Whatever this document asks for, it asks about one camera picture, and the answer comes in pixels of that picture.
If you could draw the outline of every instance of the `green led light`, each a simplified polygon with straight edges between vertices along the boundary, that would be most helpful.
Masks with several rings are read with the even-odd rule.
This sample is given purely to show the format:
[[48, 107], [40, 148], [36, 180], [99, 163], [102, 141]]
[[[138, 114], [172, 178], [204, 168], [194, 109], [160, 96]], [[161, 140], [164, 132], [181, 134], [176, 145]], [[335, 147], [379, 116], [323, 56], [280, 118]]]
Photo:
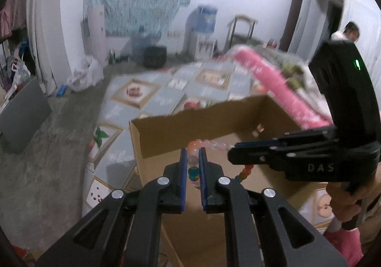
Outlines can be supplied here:
[[359, 70], [361, 70], [359, 60], [356, 60], [356, 61], [355, 61], [355, 65], [356, 65], [356, 67], [357, 67]]

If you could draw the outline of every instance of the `black bucket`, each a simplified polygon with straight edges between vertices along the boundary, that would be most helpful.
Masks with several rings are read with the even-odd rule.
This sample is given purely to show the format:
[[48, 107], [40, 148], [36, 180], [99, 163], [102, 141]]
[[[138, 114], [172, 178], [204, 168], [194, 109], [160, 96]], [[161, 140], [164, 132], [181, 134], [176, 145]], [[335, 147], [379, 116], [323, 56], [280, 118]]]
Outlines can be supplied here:
[[167, 48], [165, 46], [151, 46], [144, 50], [143, 65], [148, 68], [161, 68], [165, 65]]

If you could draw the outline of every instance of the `concrete floor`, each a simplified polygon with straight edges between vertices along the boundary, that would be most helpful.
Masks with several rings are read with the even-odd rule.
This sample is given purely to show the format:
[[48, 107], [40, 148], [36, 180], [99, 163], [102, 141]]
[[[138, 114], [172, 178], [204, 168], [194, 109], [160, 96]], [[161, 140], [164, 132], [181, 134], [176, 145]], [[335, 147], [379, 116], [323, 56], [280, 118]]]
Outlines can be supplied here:
[[[166, 67], [186, 62], [168, 57]], [[0, 225], [13, 245], [45, 251], [81, 218], [88, 144], [107, 86], [117, 74], [145, 70], [107, 66], [95, 87], [48, 99], [53, 112], [22, 154], [0, 150]]]

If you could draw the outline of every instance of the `open cardboard box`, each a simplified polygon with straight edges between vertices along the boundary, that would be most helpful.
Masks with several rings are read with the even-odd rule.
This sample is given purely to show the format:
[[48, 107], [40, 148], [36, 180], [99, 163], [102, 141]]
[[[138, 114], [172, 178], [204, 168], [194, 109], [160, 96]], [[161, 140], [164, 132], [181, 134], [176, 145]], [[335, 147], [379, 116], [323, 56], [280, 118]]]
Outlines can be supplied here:
[[[261, 124], [264, 131], [253, 132]], [[165, 166], [179, 161], [180, 149], [196, 139], [220, 140], [226, 144], [254, 141], [299, 131], [298, 125], [268, 96], [215, 104], [206, 109], [186, 110], [176, 115], [135, 119], [131, 137], [142, 184], [161, 177]], [[233, 166], [226, 152], [207, 149], [208, 160], [220, 164], [224, 174], [234, 178], [242, 166]], [[316, 189], [316, 183], [290, 182], [284, 173], [266, 165], [255, 166], [242, 185], [260, 192], [272, 187], [296, 209]], [[226, 266], [223, 214], [206, 214], [200, 190], [187, 180], [185, 212], [164, 214], [161, 222], [164, 251], [173, 266]]]

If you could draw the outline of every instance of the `white plastic bag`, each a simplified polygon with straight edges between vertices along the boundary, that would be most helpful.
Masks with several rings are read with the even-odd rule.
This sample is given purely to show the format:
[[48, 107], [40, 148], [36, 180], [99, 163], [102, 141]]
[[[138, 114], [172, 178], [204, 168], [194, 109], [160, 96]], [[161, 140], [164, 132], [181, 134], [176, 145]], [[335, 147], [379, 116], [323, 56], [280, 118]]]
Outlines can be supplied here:
[[13, 84], [16, 86], [19, 86], [29, 80], [30, 71], [23, 61], [12, 63], [11, 70], [15, 72], [15, 76], [13, 77]]
[[67, 80], [68, 87], [73, 91], [80, 92], [103, 80], [103, 68], [92, 55], [82, 59], [80, 67], [75, 69], [73, 75]]

